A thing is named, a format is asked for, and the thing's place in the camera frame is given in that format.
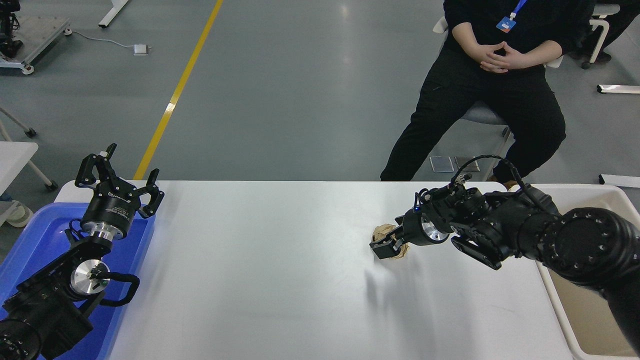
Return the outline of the person's left hand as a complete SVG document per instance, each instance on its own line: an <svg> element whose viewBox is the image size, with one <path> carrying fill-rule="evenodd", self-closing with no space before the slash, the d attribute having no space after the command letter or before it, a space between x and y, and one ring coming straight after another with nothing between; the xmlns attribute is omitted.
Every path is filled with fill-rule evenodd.
<svg viewBox="0 0 640 360"><path fill-rule="evenodd" d="M509 64L509 70L524 69L526 68L526 66L528 66L528 59L526 55L510 47L507 43L505 44L503 49L498 50L495 53L497 55L505 57L504 61Z"/></svg>

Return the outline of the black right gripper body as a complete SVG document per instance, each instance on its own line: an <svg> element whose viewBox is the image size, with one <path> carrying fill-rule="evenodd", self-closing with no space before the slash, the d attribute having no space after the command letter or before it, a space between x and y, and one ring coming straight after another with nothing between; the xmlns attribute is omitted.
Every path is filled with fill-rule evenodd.
<svg viewBox="0 0 640 360"><path fill-rule="evenodd" d="M431 244L431 239L426 230L426 228L430 227L431 221L422 211L411 208L405 212L400 222L404 243L412 243L417 246Z"/></svg>

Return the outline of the person's right hand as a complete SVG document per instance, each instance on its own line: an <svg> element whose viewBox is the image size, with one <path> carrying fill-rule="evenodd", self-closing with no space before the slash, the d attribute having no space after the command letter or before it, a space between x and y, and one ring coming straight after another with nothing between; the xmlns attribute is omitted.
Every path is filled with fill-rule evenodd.
<svg viewBox="0 0 640 360"><path fill-rule="evenodd" d="M496 54L496 51L503 50L505 45L505 42L494 45L472 43L466 46L464 51L480 65L482 70L502 74L509 70L509 63L505 62L503 55Z"/></svg>

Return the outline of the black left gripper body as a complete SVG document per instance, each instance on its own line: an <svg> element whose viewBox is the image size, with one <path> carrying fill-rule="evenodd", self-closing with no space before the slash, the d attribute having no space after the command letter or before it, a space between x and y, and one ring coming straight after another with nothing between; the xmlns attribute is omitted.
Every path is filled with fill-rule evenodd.
<svg viewBox="0 0 640 360"><path fill-rule="evenodd" d="M117 235L128 234L138 208L138 201L130 197L133 192L130 184L99 184L82 217L82 231L89 233L97 224L107 224L118 230Z"/></svg>

